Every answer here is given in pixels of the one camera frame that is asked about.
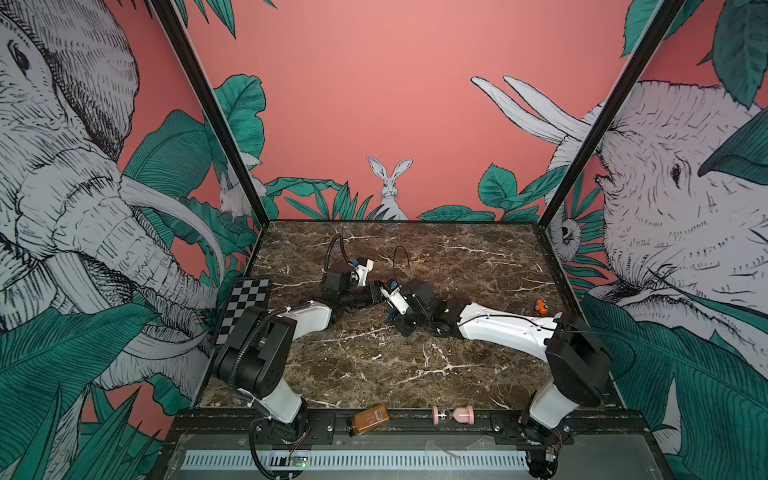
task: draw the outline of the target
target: black and white checkered board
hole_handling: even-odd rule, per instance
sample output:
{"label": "black and white checkered board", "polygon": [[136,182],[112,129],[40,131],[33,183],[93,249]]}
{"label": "black and white checkered board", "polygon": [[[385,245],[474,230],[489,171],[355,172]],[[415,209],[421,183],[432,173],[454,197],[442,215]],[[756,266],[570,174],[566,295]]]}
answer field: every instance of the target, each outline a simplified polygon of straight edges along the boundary
{"label": "black and white checkered board", "polygon": [[224,318],[221,321],[217,345],[227,342],[227,337],[237,324],[237,319],[249,306],[262,306],[266,308],[270,301],[270,279],[263,276],[244,276],[235,280],[230,294],[230,302],[224,310]]}

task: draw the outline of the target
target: elephant eye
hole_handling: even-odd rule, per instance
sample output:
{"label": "elephant eye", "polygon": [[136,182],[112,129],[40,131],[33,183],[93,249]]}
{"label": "elephant eye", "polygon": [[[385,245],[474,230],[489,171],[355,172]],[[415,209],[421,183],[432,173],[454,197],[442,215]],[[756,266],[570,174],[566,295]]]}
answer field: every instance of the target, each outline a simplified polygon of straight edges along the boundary
{"label": "elephant eye", "polygon": [[680,165],[675,164],[674,167],[672,167],[670,174],[672,175],[674,184],[677,185],[677,188],[680,188]]}
{"label": "elephant eye", "polygon": [[14,43],[13,40],[8,42],[8,51],[11,52],[13,60],[16,62],[16,65],[22,70],[22,73],[26,77],[27,70],[29,70],[29,59],[27,58],[27,55],[24,55],[24,53],[18,48],[18,44]]}

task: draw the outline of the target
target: rabbit ear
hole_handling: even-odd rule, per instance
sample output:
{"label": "rabbit ear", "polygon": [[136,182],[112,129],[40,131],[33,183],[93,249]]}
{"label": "rabbit ear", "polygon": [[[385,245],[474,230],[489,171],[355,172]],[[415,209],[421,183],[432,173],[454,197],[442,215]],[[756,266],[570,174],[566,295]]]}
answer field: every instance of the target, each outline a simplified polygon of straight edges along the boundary
{"label": "rabbit ear", "polygon": [[373,173],[382,180],[386,180],[386,168],[384,168],[384,165],[378,160],[376,160],[374,157],[368,157],[368,163],[371,164],[371,170],[373,170]]}
{"label": "rabbit ear", "polygon": [[397,164],[397,167],[395,167],[395,171],[392,172],[392,178],[397,178],[400,175],[404,174],[406,170],[408,170],[411,165],[413,165],[413,160],[410,158],[406,158],[405,160],[401,160],[400,163]]}

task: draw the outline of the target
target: rabbit illustration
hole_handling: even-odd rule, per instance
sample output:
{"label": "rabbit illustration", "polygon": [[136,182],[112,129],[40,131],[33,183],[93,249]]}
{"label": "rabbit illustration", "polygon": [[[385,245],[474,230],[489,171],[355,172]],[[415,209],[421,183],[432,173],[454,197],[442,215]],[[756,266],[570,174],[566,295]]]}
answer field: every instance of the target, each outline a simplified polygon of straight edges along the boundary
{"label": "rabbit illustration", "polygon": [[384,165],[374,157],[368,157],[368,163],[371,164],[373,173],[384,180],[384,188],[382,189],[382,210],[386,209],[386,213],[382,220],[408,220],[406,214],[400,210],[400,206],[397,204],[398,191],[395,181],[397,177],[404,174],[413,164],[413,160],[406,158],[400,161],[395,167],[395,171],[392,172],[392,176],[388,177],[386,174],[386,168]]}

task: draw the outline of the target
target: brown marble tabletop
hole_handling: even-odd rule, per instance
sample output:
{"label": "brown marble tabletop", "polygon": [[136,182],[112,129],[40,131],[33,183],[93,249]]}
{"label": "brown marble tabletop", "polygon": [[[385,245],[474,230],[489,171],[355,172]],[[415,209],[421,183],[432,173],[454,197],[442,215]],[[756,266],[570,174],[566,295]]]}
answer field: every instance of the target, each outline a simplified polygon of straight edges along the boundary
{"label": "brown marble tabletop", "polygon": [[[374,260],[372,279],[392,278],[392,251],[403,245],[411,274],[443,298],[461,296],[484,306],[537,316],[544,299],[552,313],[563,302],[529,225],[450,223],[273,222],[264,234],[252,275],[270,275],[270,308],[313,295],[329,240],[346,238],[350,258]],[[333,259],[341,258],[338,247]],[[396,275],[408,278],[399,249]],[[346,313],[322,332],[293,343],[284,378],[309,406],[346,409],[385,403],[390,408],[523,409],[549,378],[540,360],[503,346],[436,338],[417,329],[402,337],[387,323],[389,306]],[[211,379],[200,406],[243,406]]]}

